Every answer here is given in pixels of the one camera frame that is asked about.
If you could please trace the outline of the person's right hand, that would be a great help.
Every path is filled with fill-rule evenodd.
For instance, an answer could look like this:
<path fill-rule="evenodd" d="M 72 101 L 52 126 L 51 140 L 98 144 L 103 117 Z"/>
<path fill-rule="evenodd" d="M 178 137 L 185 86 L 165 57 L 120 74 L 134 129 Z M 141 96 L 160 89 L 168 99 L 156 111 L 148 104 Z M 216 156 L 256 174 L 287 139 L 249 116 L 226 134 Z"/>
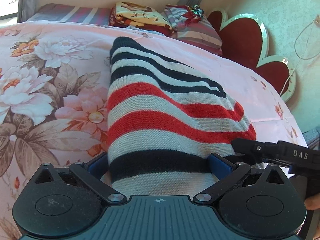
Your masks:
<path fill-rule="evenodd" d="M 315 211 L 320 208 L 320 193 L 307 198 L 304 202 L 307 210 Z"/>

